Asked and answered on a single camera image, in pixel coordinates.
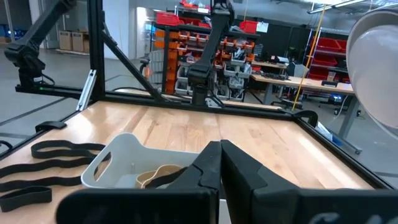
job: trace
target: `robotic arm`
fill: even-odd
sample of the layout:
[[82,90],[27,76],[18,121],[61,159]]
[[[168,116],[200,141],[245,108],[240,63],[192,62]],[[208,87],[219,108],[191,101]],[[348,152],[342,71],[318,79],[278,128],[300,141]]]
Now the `robotic arm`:
[[206,106],[206,98],[212,91],[210,83],[213,82],[211,74],[217,46],[234,21],[234,10],[229,0],[213,1],[211,20],[213,27],[202,56],[188,70],[188,82],[193,87],[192,104],[200,106]]
[[38,59],[39,46],[59,18],[76,6],[76,0],[58,0],[44,11],[23,38],[7,45],[4,53],[19,67],[21,86],[32,87],[44,84],[45,64]]

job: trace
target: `black metal frame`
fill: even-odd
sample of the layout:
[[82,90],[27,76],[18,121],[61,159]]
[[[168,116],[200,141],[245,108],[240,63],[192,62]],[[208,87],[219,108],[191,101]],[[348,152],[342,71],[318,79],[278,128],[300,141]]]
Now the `black metal frame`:
[[[338,157],[343,163],[345,163],[348,167],[353,169],[355,173],[357,173],[361,178],[363,178],[367,183],[372,185],[374,188],[394,189],[392,185],[390,185],[389,183],[378,177],[367,167],[363,166],[358,161],[353,159],[347,152],[345,152],[336,144],[332,143],[327,138],[318,133],[315,130],[315,128],[310,126],[302,118],[295,117],[283,111],[257,108],[254,106],[250,107],[250,106],[232,106],[232,105],[225,105],[224,108],[207,108],[204,106],[192,105],[188,100],[184,99],[178,99],[178,100],[173,99],[170,101],[164,101],[159,99],[153,99],[153,97],[146,95],[106,91],[105,75],[104,75],[104,39],[103,39],[104,27],[102,25],[103,18],[104,14],[103,14],[102,1],[88,0],[88,22],[89,22],[89,32],[90,32],[90,68],[92,70],[96,70],[96,75],[97,75],[94,90],[91,96],[92,103],[98,100],[103,100],[103,101],[113,101],[118,103],[131,103],[135,105],[146,105],[146,106],[156,106],[156,107],[173,108],[180,110],[201,111],[207,113],[233,114],[237,116],[251,116],[258,118],[293,121],[297,123],[304,131],[309,133],[320,144],[322,144],[326,149],[328,149],[336,157]],[[166,37],[169,36],[167,33],[170,30],[170,28],[171,27],[165,27]],[[25,92],[25,93],[36,93],[40,95],[65,96],[72,98],[79,98],[82,92],[81,88],[72,88],[65,86],[43,86],[42,88],[24,88],[22,86],[17,86],[16,91]],[[66,119],[76,114],[77,112],[74,112],[70,116],[61,119],[61,121],[65,121]],[[27,143],[33,141],[34,139],[38,138],[44,133],[46,133],[46,131],[41,131],[33,135],[31,138],[22,141],[21,143],[16,145],[11,151],[0,156],[0,159],[7,157],[8,155],[22,148]]]

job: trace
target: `tan object in basket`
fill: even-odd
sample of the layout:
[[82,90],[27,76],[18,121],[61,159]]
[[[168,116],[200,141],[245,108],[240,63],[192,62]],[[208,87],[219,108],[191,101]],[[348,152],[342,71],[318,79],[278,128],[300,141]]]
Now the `tan object in basket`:
[[163,177],[165,175],[173,174],[182,169],[178,165],[162,165],[157,170],[148,171],[140,174],[136,178],[136,188],[145,189],[145,186],[149,184],[153,179]]

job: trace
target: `desk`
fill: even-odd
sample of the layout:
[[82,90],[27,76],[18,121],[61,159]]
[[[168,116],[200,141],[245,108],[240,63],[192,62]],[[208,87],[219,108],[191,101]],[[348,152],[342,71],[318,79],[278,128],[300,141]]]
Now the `desk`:
[[[300,77],[289,77],[289,80],[275,80],[271,78],[262,77],[261,75],[251,75],[251,77],[257,82],[265,82],[268,83],[266,87],[266,92],[264,95],[263,103],[268,105],[272,101],[272,86],[273,85],[281,85],[281,86],[292,86],[298,87],[301,82]],[[347,138],[349,129],[351,128],[354,119],[356,117],[356,112],[359,108],[359,101],[354,94],[353,87],[351,84],[347,83],[339,83],[337,87],[328,87],[323,86],[322,81],[320,80],[312,80],[309,78],[304,78],[302,83],[303,89],[310,89],[310,90],[317,90],[317,91],[324,91],[328,93],[340,93],[343,95],[352,95],[353,99],[348,106],[348,110],[346,112],[346,116],[344,118],[343,124],[340,127],[338,135],[343,139]]]
[[[68,126],[65,129],[49,131],[11,154],[1,161],[0,167],[41,161],[32,159],[30,155],[31,145],[39,141],[65,139],[75,143],[107,144],[120,133],[133,133],[147,147],[191,152],[200,152],[209,141],[229,139],[266,167],[298,186],[313,189],[371,189],[360,176],[290,121],[100,101],[66,123]],[[32,180],[52,175],[73,177],[80,175],[85,167],[20,173],[4,177],[1,181]],[[54,223],[59,201],[82,186],[51,188],[51,203],[29,205],[0,213],[1,223]]]

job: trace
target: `wooden tabletop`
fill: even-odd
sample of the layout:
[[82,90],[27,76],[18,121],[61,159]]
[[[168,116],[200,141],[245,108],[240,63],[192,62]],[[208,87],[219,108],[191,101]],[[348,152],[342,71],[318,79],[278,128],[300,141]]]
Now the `wooden tabletop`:
[[[30,154],[31,145],[39,141],[65,139],[75,143],[107,144],[118,134],[133,133],[147,147],[191,152],[200,152],[209,141],[229,139],[298,186],[314,189],[371,189],[369,184],[319,142],[290,121],[100,101],[66,123],[68,126],[65,129],[50,131],[11,154],[1,161],[0,167],[42,161],[33,159]],[[1,182],[50,176],[73,177],[80,175],[85,167],[19,173],[4,177]],[[0,223],[55,223],[54,214],[59,201],[82,186],[51,188],[51,203],[28,205],[0,213]]]
[[272,68],[280,68],[280,69],[286,69],[287,65],[284,63],[269,63],[269,62],[257,62],[253,61],[251,65],[256,65],[256,66],[264,66],[264,67],[272,67]]
[[[116,90],[116,92],[133,93],[133,94],[146,95],[146,96],[150,95],[147,91],[132,90],[132,89],[120,89],[120,90]],[[173,96],[173,95],[162,95],[162,96],[164,96],[166,98],[170,98],[170,99],[180,99],[179,97]],[[261,104],[254,104],[254,103],[244,103],[244,102],[237,102],[237,101],[230,101],[230,100],[221,100],[221,101],[225,105],[248,106],[248,107],[253,107],[253,108],[264,108],[264,109],[271,109],[271,110],[281,109],[280,106],[261,105]]]
[[[299,86],[301,82],[300,77],[289,77],[289,80],[276,80],[272,78],[266,78],[261,75],[251,75],[251,77],[258,82],[266,82],[272,83],[275,85],[283,85],[283,86]],[[321,90],[332,93],[344,93],[344,94],[354,94],[353,87],[349,83],[339,83],[337,87],[329,87],[323,86],[321,80],[312,80],[310,78],[304,78],[302,88],[312,89],[312,90]]]

